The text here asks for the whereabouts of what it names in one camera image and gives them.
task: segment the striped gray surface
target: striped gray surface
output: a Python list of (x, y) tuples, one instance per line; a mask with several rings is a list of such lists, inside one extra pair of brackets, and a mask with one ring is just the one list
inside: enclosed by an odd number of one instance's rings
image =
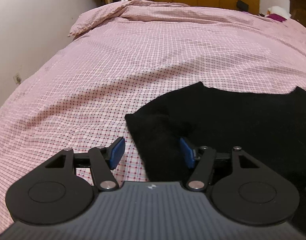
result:
[(303, 240), (289, 223), (250, 227), (220, 215), (202, 193), (178, 182), (125, 182), (101, 193), (83, 215), (56, 226), (14, 223), (0, 240)]

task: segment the metal screw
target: metal screw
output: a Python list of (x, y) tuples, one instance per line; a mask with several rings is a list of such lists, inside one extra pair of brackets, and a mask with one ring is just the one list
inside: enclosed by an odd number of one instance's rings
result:
[(192, 189), (201, 189), (204, 187), (204, 183), (199, 180), (193, 180), (189, 182), (189, 187)]
[(105, 181), (101, 182), (100, 186), (101, 186), (101, 188), (111, 189), (111, 188), (114, 188), (116, 186), (116, 183), (114, 181), (111, 181), (111, 180), (105, 180)]

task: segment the bed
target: bed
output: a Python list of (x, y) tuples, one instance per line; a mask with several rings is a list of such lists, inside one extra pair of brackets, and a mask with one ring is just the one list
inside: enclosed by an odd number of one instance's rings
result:
[[(126, 139), (114, 176), (145, 181), (124, 116), (202, 81), (222, 90), (306, 90), (306, 28), (218, 8), (133, 0), (82, 14), (77, 36), (0, 108), (0, 233), (12, 219), (5, 193), (59, 152)], [(87, 170), (77, 174), (91, 183)]]

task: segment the black cloth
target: black cloth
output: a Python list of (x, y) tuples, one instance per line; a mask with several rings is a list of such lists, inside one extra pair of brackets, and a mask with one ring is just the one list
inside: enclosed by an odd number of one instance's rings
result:
[[(299, 87), (289, 94), (255, 94), (199, 82), (159, 96), (125, 119), (150, 181), (188, 179), (179, 148), (185, 136), (218, 152), (241, 146), (306, 197), (306, 91)], [(301, 207), (306, 210), (306, 202)]]

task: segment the electrical outlet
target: electrical outlet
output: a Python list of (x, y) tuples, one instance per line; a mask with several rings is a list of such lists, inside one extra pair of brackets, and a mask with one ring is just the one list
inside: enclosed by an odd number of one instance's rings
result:
[(18, 86), (19, 86), (19, 85), (21, 84), (21, 82), (22, 82), (22, 78), (21, 78), (21, 76), (19, 75), (19, 73), (16, 73), (16, 75), (13, 76), (13, 79), (14, 79), (15, 84), (18, 85)]

